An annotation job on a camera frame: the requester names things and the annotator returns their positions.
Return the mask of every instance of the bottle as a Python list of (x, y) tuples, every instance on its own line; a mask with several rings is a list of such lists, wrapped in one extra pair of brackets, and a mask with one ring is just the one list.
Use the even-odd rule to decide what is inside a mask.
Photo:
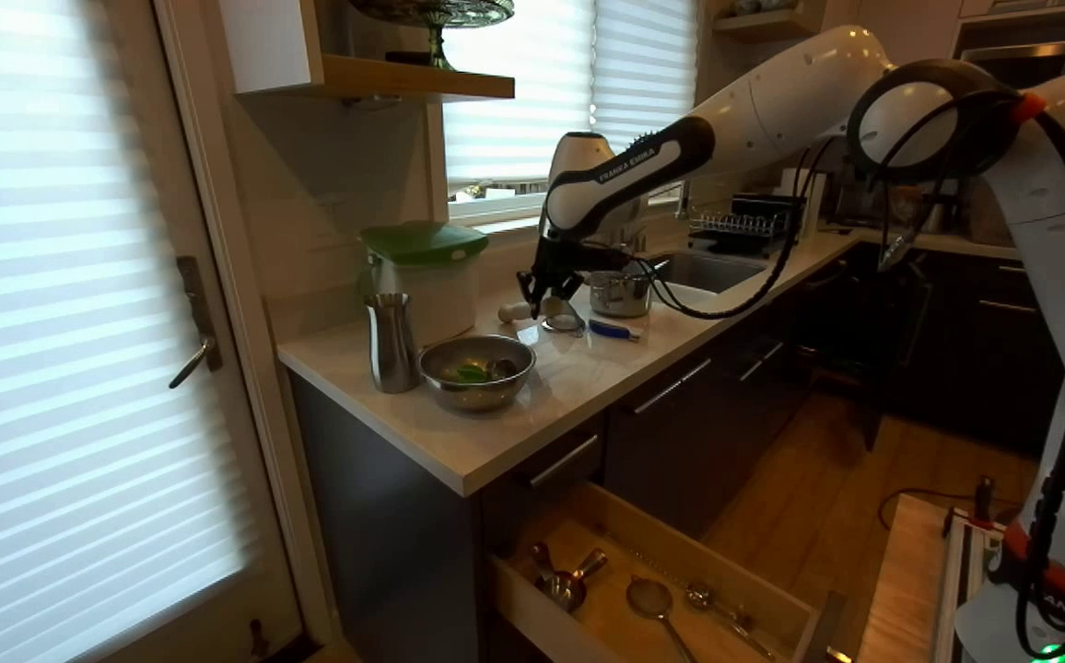
[(409, 327), (409, 295), (370, 299), (374, 378), (380, 392), (397, 394), (415, 388), (415, 349)]

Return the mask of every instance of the kitchen sink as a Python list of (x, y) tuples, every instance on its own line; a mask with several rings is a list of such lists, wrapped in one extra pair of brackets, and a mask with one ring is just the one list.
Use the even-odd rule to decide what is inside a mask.
[(725, 290), (740, 280), (752, 280), (763, 269), (767, 269), (767, 259), (752, 259), (752, 253), (682, 251), (682, 253), (671, 253), (656, 269), (656, 275), (671, 285), (702, 289), (702, 290)]

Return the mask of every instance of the cabinet handle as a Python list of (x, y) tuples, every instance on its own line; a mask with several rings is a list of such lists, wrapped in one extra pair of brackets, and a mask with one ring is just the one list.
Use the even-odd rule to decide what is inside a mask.
[(977, 299), (982, 309), (1007, 309), (1007, 313), (1021, 313), (1021, 317), (1036, 317), (1036, 307), (1018, 307), (1018, 304), (999, 304), (999, 299)]
[(682, 371), (671, 388), (662, 388), (660, 394), (654, 394), (650, 401), (643, 401), (633, 410), (633, 417), (646, 417), (650, 410), (656, 410), (660, 401), (667, 401), (673, 392), (682, 392), (689, 378), (704, 376), (715, 364), (715, 356), (704, 356), (697, 369)]
[(530, 475), (530, 488), (538, 491), (543, 483), (558, 478), (575, 457), (582, 457), (586, 448), (592, 448), (600, 442), (600, 436), (591, 436), (586, 442), (571, 446), (563, 457), (558, 457), (549, 468)]
[(784, 344), (773, 344), (761, 361), (752, 361), (752, 364), (740, 371), (740, 383), (752, 383), (754, 371), (763, 371), (783, 349), (784, 349)]

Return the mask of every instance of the door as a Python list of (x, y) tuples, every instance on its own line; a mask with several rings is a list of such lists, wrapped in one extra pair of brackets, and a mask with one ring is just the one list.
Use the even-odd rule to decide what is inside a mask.
[(150, 3), (0, 0), (0, 660), (301, 631), (215, 285)]

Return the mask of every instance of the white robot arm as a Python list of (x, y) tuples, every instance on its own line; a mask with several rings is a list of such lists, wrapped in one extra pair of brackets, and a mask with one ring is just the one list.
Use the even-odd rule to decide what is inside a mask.
[[(754, 172), (839, 130), (887, 180), (984, 172), (1065, 364), (1065, 76), (1014, 91), (971, 63), (896, 70), (855, 26), (773, 54), (624, 155), (596, 137), (563, 137), (522, 299), (538, 309), (544, 295), (571, 299), (577, 269), (625, 267), (625, 253), (582, 243), (612, 207), (697, 169)], [(1041, 478), (1011, 525), (1002, 584), (958, 614), (977, 660), (1065, 652), (1065, 388)]]

